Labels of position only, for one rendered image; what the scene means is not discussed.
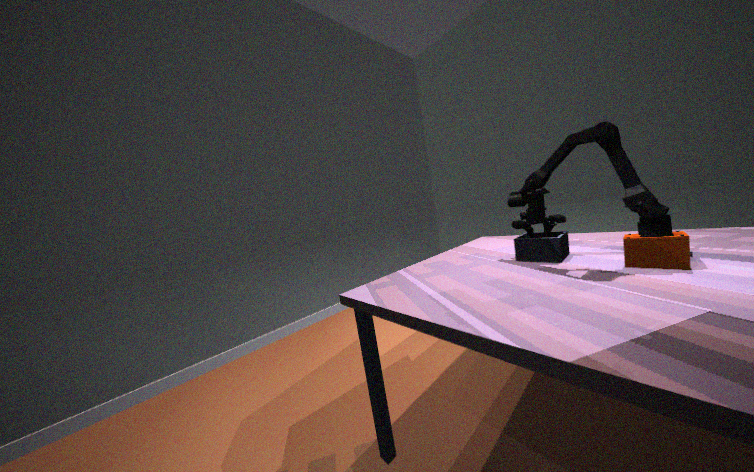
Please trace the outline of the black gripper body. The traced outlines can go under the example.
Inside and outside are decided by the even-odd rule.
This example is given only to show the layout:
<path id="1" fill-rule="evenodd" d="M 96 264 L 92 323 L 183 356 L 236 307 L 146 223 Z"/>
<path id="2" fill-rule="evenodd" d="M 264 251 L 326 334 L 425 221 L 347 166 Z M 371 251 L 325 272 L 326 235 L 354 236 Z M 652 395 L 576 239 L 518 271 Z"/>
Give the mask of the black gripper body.
<path id="1" fill-rule="evenodd" d="M 512 221 L 511 225 L 514 229 L 522 229 L 522 228 L 531 228 L 532 224 L 539 224 L 539 223 L 545 223 L 545 224 L 555 224 L 555 221 L 557 223 L 566 222 L 566 218 L 564 215 L 561 214 L 554 214 L 549 215 L 549 218 L 545 215 L 545 204 L 540 206 L 528 206 L 529 211 L 529 221 L 523 221 L 523 220 L 516 220 Z"/>

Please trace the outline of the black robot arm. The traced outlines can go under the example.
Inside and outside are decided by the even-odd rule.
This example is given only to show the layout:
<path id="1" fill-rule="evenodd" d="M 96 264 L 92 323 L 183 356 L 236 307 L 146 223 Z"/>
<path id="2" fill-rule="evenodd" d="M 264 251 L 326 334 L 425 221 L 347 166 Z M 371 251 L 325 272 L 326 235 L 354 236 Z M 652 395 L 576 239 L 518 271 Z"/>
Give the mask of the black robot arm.
<path id="1" fill-rule="evenodd" d="M 641 237 L 674 236 L 669 208 L 658 203 L 657 198 L 640 182 L 640 178 L 625 153 L 618 128 L 610 122 L 602 122 L 594 128 L 570 134 L 539 169 L 530 174 L 519 192 L 510 192 L 509 207 L 544 205 L 544 194 L 549 193 L 544 186 L 558 165 L 577 145 L 597 142 L 609 156 L 617 175 L 624 186 L 625 195 L 620 196 L 625 207 L 640 215 L 637 222 Z M 544 187 L 544 188 L 542 188 Z M 541 190 L 536 190 L 540 189 Z M 536 190 L 536 191 L 535 191 Z M 532 192 L 527 194 L 528 192 Z"/>

